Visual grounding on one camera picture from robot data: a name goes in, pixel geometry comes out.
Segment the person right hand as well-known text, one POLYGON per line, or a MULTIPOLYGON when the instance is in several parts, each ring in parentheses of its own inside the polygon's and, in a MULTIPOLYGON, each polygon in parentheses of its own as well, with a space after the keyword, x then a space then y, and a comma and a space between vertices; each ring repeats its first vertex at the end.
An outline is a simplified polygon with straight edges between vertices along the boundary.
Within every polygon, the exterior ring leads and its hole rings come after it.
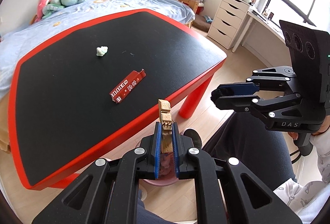
MULTIPOLYGON (((323 133, 325 133, 330 126, 330 116, 326 116, 320 129, 318 131, 316 131, 315 133, 312 133, 313 136, 317 136, 317 135, 321 135, 323 133)), ((298 139, 298 133, 294 133, 294 132, 288 132, 288 135, 293 139, 293 140, 297 140, 298 139)))

